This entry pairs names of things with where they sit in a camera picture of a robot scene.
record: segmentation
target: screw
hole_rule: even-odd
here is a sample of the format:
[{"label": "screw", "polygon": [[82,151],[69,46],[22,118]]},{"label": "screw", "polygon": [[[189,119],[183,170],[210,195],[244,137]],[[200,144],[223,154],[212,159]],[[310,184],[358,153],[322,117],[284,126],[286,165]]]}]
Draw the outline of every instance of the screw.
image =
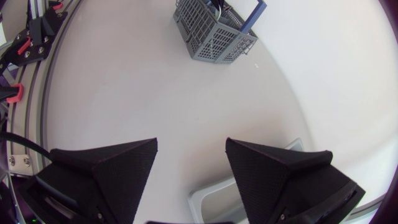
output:
[{"label": "screw", "polygon": [[8,162],[10,163],[11,166],[15,166],[15,158],[14,158],[14,156],[10,156],[8,158]]},{"label": "screw", "polygon": [[29,158],[24,158],[24,164],[25,164],[27,167],[30,167],[30,159],[29,159]]}]

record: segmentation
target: white floor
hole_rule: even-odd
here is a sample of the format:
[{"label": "white floor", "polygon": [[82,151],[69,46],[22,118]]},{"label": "white floor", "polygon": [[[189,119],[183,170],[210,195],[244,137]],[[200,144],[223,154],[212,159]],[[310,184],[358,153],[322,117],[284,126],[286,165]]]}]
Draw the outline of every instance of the white floor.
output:
[{"label": "white floor", "polygon": [[231,175],[227,137],[277,147],[302,138],[306,151],[315,150],[264,45],[231,65],[192,60],[172,19],[174,2],[82,1],[50,85],[50,149],[158,137],[134,223],[192,222],[189,192]]}]

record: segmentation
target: blue basket handle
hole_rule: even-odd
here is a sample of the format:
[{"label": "blue basket handle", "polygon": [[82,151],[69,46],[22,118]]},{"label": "blue basket handle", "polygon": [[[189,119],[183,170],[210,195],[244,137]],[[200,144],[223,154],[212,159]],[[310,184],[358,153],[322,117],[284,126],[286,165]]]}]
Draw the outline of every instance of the blue basket handle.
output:
[{"label": "blue basket handle", "polygon": [[267,7],[267,4],[263,0],[258,0],[259,4],[256,6],[256,8],[253,10],[253,12],[250,14],[249,18],[244,22],[242,25],[240,31],[244,34],[247,34],[251,27],[256,23],[258,18],[261,16],[262,12]]}]

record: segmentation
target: metal frame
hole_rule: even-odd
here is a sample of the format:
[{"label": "metal frame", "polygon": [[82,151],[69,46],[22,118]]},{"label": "metal frame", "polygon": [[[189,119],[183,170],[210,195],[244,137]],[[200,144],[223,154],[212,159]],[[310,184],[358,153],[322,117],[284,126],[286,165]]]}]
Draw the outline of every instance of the metal frame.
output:
[{"label": "metal frame", "polygon": [[30,11],[32,12],[32,19],[43,17],[45,11],[49,7],[48,0],[29,0]]},{"label": "metal frame", "polygon": [[12,200],[14,201],[15,205],[15,211],[16,211],[16,218],[19,222],[19,224],[25,224],[24,217],[22,216],[21,209],[17,204],[15,203],[17,201],[17,197],[15,195],[15,189],[14,186],[12,185],[12,179],[9,173],[4,172],[3,170],[0,170],[0,181],[3,181],[5,185],[8,187],[8,189],[11,191],[11,197]]},{"label": "metal frame", "polygon": [[[31,5],[32,18],[34,18],[34,16],[39,16],[42,12],[44,14],[46,6],[48,6],[47,0],[30,0],[30,2],[34,2],[35,6],[38,5],[41,9],[43,9],[37,11],[37,8],[32,7],[33,5]],[[58,34],[55,36],[53,46],[51,48],[48,58],[41,62],[30,63],[19,68],[15,82],[23,84],[24,95],[20,102],[10,104],[8,108],[7,132],[18,134],[27,139],[30,139],[31,141],[36,142],[41,146],[44,146],[44,148],[47,148],[47,142],[44,137],[45,125],[43,125],[43,123],[45,123],[45,116],[43,116],[43,112],[45,113],[47,110],[46,94],[48,94],[48,90],[46,90],[46,88],[49,87],[47,83],[50,83],[51,80],[51,67],[53,62],[55,61],[57,50],[62,41],[63,34],[67,31],[68,23],[73,17],[74,12],[79,6],[79,3],[81,3],[81,0],[63,1],[63,8],[59,9],[57,12],[68,12],[68,15],[64,20]],[[0,46],[0,54],[2,54],[11,44],[12,42]],[[9,165],[9,175],[29,176],[32,174],[37,174],[46,166],[46,164],[48,164],[48,161],[46,161],[43,156],[32,150],[27,149],[24,146],[7,142],[6,147],[7,157],[14,156],[14,158],[18,157],[23,160],[24,156],[20,155],[29,156],[30,167],[33,170],[33,172],[13,170],[12,166]],[[15,198],[14,201],[17,207],[17,216],[21,217],[21,211]],[[23,218],[19,218],[19,221],[21,224],[25,223]]]}]

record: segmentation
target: white surface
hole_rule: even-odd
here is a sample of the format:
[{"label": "white surface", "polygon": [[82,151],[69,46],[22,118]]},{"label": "white surface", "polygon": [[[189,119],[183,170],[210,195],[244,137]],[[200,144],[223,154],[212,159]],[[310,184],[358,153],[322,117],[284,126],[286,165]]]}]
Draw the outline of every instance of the white surface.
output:
[{"label": "white surface", "polygon": [[[229,0],[247,16],[257,1]],[[317,151],[366,194],[384,194],[398,165],[398,47],[379,1],[267,0],[256,34],[303,109]]]},{"label": "white surface", "polygon": [[87,1],[50,85],[49,148],[158,137],[134,223],[190,223],[189,192],[232,174],[226,138],[284,147],[312,140],[295,95],[258,42],[232,65],[189,57],[169,1]]},{"label": "white surface", "polygon": [[7,42],[6,36],[4,35],[4,30],[2,28],[2,22],[0,22],[0,46]]},{"label": "white surface", "polygon": [[15,36],[26,27],[27,1],[7,0],[2,9],[2,25],[7,41],[14,40]]},{"label": "white surface", "polygon": [[267,3],[255,31],[284,74],[260,42],[232,65],[191,60],[174,0],[84,0],[54,69],[49,148],[158,137],[135,223],[191,222],[189,191],[231,174],[227,136],[279,147],[301,137],[333,151],[367,191],[362,203],[380,196],[398,158],[397,46],[380,5]]}]

